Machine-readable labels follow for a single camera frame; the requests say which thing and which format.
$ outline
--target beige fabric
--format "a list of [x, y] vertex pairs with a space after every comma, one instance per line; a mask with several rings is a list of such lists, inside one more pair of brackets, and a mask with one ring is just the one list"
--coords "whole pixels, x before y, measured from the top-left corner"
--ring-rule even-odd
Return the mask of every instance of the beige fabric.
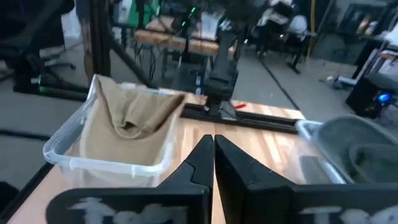
[[97, 100], [81, 135], [82, 157], [154, 165], [169, 131], [179, 117], [185, 95], [123, 90], [112, 79], [95, 79]]

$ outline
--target wooden table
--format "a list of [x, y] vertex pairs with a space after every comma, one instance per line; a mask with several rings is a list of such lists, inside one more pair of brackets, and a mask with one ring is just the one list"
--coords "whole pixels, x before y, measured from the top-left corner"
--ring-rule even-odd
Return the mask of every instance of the wooden table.
[[[173, 17], [160, 16], [160, 19], [166, 25], [169, 30], [172, 30], [171, 24], [173, 22]], [[198, 29], [201, 30], [201, 24], [197, 24]], [[163, 25], [159, 22], [159, 19], [154, 19], [146, 25], [146, 29], [165, 31]], [[200, 31], [195, 31], [192, 34], [193, 37], [203, 39]], [[152, 45], [162, 45], [174, 50], [183, 50], [185, 47], [185, 39], [182, 37], [172, 36], [170, 34], [161, 34], [158, 32], [153, 32], [149, 30], [137, 30], [134, 33], [134, 38], [138, 43], [152, 44]], [[218, 52], [218, 44], [210, 40], [195, 40], [191, 39], [189, 41], [189, 52], [195, 52], [198, 54], [205, 55], [216, 55]], [[233, 47], [230, 48], [230, 54], [233, 54]]]
[[[205, 102], [205, 97], [188, 94], [188, 102], [203, 104]], [[240, 105], [244, 102], [233, 101], [232, 103], [234, 105]], [[245, 104], [246, 107], [240, 109], [241, 111], [284, 118], [303, 119], [303, 115], [299, 111], [255, 103]], [[298, 139], [298, 136], [293, 134], [228, 126], [225, 124], [208, 123], [185, 118], [181, 118], [179, 126], [179, 141], [176, 142], [172, 165], [167, 174], [162, 177], [163, 179], [179, 166], [204, 134], [224, 135], [250, 156], [256, 158], [259, 162], [281, 175], [284, 175], [282, 171], [286, 164], [287, 154]], [[26, 201], [19, 207], [8, 224], [45, 224], [45, 209], [47, 205], [56, 195], [68, 189], [70, 189], [70, 187], [63, 178], [59, 166], [54, 166]], [[216, 178], [214, 178], [212, 223], [225, 223]]]

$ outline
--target cable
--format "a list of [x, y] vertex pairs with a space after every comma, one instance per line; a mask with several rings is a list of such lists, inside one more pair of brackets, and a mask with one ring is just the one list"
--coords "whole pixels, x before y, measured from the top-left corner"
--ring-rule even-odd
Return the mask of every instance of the cable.
[[260, 57], [257, 57], [258, 60], [261, 62], [262, 66], [267, 70], [267, 72], [269, 73], [269, 75], [271, 76], [271, 78], [275, 81], [276, 85], [279, 87], [279, 89], [282, 91], [282, 93], [286, 96], [286, 98], [291, 102], [291, 104], [293, 105], [295, 110], [300, 110], [299, 106], [296, 104], [296, 102], [293, 100], [293, 98], [287, 93], [287, 91], [285, 90], [285, 88], [282, 87], [282, 85], [280, 84], [280, 82], [278, 81], [278, 79], [276, 79], [275, 75], [273, 74], [273, 72], [267, 67], [267, 65], [261, 60]]

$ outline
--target red object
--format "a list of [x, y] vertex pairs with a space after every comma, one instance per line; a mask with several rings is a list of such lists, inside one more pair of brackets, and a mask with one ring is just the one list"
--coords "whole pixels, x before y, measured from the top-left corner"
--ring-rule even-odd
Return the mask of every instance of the red object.
[[241, 105], [236, 105], [236, 106], [234, 106], [234, 109], [238, 110], [238, 109], [242, 109], [242, 108], [244, 108], [244, 107], [246, 107], [246, 104], [245, 104], [245, 103], [243, 103], [243, 104], [241, 104]]

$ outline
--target clear plastic bin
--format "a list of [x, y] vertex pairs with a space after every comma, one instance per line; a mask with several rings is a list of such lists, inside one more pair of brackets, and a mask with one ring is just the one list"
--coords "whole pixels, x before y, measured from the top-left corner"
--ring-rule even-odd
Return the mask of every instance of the clear plastic bin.
[[312, 143], [321, 122], [300, 120], [296, 128], [300, 139], [290, 151], [285, 174], [296, 184], [344, 184], [344, 179]]
[[[171, 91], [150, 90], [134, 84], [122, 84], [122, 88], [173, 94]], [[142, 166], [119, 162], [87, 159], [80, 156], [79, 140], [84, 123], [95, 102], [95, 94], [61, 126], [43, 148], [45, 159], [59, 165], [72, 187], [155, 187], [159, 177], [170, 165], [174, 153], [174, 142], [178, 128], [178, 116], [172, 118], [167, 137], [159, 150], [156, 164]]]

